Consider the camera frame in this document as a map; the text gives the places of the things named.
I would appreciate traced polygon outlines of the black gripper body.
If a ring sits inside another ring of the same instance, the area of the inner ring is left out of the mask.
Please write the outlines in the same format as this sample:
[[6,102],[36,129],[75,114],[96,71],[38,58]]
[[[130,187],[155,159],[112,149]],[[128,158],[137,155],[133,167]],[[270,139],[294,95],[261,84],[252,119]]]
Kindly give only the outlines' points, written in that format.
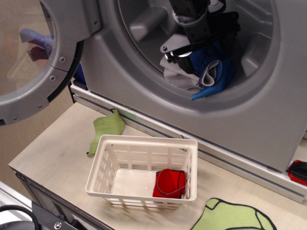
[[175,61],[213,42],[220,42],[224,35],[236,35],[240,31],[237,12],[214,14],[206,12],[198,18],[174,15],[179,29],[166,42],[160,51],[168,61]]

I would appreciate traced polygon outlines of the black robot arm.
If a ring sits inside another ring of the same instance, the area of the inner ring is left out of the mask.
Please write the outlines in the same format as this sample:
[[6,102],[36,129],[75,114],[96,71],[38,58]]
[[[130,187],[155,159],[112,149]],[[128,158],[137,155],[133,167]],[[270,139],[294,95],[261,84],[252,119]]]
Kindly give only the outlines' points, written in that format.
[[225,12],[225,0],[171,0],[170,4],[179,29],[160,47],[169,63],[192,74],[189,55],[216,42],[226,57],[232,55],[240,31],[239,15],[235,11]]

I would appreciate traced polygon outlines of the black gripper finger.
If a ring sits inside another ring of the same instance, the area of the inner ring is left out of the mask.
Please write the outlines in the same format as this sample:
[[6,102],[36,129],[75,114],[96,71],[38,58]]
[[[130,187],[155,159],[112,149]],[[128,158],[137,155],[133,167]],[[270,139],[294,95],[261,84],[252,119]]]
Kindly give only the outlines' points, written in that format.
[[225,55],[229,58],[234,54],[235,51],[235,44],[236,44],[236,35],[229,34],[222,36],[220,40],[220,44],[222,50],[224,51]]
[[194,67],[192,65],[192,62],[191,62],[189,56],[178,57],[177,58],[177,64],[187,74],[194,74]]

